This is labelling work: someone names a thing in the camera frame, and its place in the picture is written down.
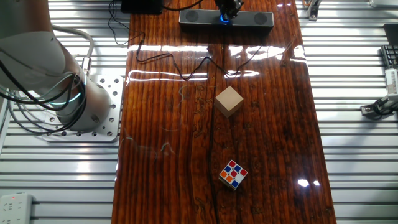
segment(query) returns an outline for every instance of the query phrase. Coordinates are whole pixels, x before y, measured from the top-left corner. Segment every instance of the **wooden table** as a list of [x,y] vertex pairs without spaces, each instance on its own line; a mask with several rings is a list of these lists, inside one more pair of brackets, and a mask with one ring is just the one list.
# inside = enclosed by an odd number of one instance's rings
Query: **wooden table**
[[[113,224],[336,223],[295,2],[242,10],[273,12],[275,27],[236,76],[206,62],[182,81],[170,57],[139,63],[130,42]],[[178,15],[131,17],[146,33],[139,58],[170,52],[189,74],[208,55],[235,70],[261,44],[250,32],[182,33]],[[244,103],[225,118],[213,103],[228,86]],[[231,159],[249,172],[235,192],[218,180]]]

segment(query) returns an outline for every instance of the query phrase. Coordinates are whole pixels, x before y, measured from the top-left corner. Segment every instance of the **rubik's cube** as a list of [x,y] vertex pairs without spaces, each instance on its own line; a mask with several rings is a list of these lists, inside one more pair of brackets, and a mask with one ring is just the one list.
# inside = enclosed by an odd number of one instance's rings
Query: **rubik's cube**
[[246,170],[237,165],[235,161],[231,160],[224,170],[221,171],[218,178],[228,187],[236,190],[247,174],[248,172]]

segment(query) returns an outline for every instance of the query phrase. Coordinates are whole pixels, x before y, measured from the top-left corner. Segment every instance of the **blue light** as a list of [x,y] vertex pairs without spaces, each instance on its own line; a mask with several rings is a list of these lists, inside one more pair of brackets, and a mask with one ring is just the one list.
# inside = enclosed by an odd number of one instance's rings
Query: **blue light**
[[[81,95],[81,93],[77,94],[75,97],[73,97],[71,100],[69,100],[69,103],[71,103],[72,101],[77,99],[80,95]],[[64,103],[51,103],[50,102],[51,105],[64,105],[65,103],[67,103],[67,102],[64,102]]]
[[223,15],[220,16],[220,20],[221,20],[222,22],[229,22],[228,19],[227,19],[226,21],[223,19]]

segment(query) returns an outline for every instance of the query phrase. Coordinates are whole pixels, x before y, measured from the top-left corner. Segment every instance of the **wooden cube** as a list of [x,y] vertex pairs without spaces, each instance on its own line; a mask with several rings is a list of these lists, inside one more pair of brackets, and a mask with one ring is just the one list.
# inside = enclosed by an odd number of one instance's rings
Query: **wooden cube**
[[218,96],[214,105],[229,118],[235,113],[243,104],[243,98],[232,87],[228,87]]

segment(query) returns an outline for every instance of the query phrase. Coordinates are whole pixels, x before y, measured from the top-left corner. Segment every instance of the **keyboard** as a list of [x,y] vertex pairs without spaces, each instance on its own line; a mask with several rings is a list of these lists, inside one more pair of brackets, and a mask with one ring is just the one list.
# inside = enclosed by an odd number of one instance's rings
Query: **keyboard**
[[387,68],[392,68],[394,61],[397,64],[398,45],[383,45],[381,53],[383,54],[384,63],[387,65]]

